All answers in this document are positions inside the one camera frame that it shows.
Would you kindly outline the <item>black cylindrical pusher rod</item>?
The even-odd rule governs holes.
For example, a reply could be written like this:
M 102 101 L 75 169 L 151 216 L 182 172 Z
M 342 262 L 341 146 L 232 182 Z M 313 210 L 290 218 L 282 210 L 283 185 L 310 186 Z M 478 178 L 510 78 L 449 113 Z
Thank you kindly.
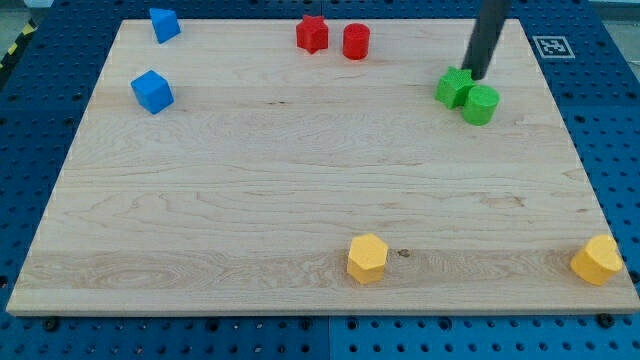
M 509 13 L 511 0 L 483 0 L 476 17 L 461 68 L 473 80 L 485 77 Z

